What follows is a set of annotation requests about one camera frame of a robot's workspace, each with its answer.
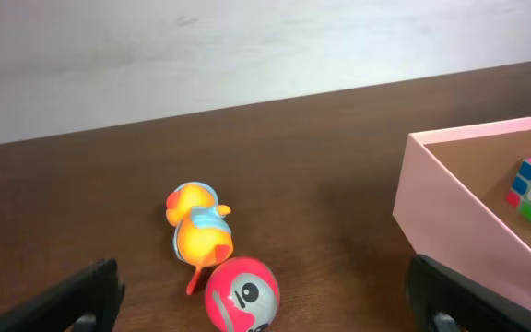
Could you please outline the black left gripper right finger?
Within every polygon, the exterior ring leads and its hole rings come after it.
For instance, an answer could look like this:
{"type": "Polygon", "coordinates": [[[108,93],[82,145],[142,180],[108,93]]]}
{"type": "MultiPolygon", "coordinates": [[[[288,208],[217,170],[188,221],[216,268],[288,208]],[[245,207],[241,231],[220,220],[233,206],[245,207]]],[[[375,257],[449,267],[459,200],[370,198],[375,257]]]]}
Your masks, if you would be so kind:
{"type": "Polygon", "coordinates": [[[407,301],[422,332],[531,332],[531,311],[427,255],[414,255],[407,301]]]}

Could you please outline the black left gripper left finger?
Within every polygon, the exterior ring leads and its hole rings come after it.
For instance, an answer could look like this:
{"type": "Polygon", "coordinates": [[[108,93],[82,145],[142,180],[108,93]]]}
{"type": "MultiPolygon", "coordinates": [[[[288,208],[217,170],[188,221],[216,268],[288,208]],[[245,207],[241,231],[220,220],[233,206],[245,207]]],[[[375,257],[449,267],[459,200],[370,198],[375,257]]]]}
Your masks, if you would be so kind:
{"type": "Polygon", "coordinates": [[[111,332],[125,294],[114,259],[78,271],[0,315],[0,332],[111,332]]]}

